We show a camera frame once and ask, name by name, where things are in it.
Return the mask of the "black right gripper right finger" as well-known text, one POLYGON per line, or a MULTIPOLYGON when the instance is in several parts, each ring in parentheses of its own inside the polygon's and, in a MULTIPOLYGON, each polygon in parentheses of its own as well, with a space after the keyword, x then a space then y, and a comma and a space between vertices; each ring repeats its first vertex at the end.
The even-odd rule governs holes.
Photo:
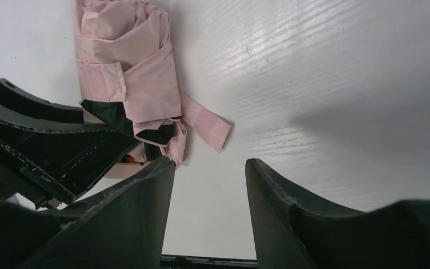
POLYGON ((259 268, 430 268, 430 200, 362 212, 245 164, 259 268))

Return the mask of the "pink and black umbrella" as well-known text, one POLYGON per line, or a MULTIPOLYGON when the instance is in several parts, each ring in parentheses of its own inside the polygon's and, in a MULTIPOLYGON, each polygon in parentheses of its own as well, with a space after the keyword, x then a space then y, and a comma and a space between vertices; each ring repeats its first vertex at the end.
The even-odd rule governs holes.
POLYGON ((109 177, 122 178, 159 157, 180 165, 188 129, 222 151, 232 126, 179 89, 163 8, 146 1, 73 1, 72 15, 84 121, 136 141, 109 177))

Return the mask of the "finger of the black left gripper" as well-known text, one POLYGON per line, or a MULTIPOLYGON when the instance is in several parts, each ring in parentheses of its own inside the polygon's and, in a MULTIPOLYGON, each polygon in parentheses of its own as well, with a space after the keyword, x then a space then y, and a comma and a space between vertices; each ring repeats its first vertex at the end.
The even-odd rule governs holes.
POLYGON ((36 119, 0 105, 0 182, 36 206, 76 201, 136 144, 105 125, 36 119))
POLYGON ((0 105, 22 115, 61 123, 82 124, 83 110, 75 106, 51 103, 0 79, 0 105))

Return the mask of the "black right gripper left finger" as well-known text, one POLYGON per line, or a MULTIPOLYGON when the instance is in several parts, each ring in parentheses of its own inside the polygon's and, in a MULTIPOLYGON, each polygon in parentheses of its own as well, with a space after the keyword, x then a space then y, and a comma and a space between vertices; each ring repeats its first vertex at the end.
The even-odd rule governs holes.
POLYGON ((61 210, 0 200, 0 268, 158 268, 174 177, 161 157, 61 210))

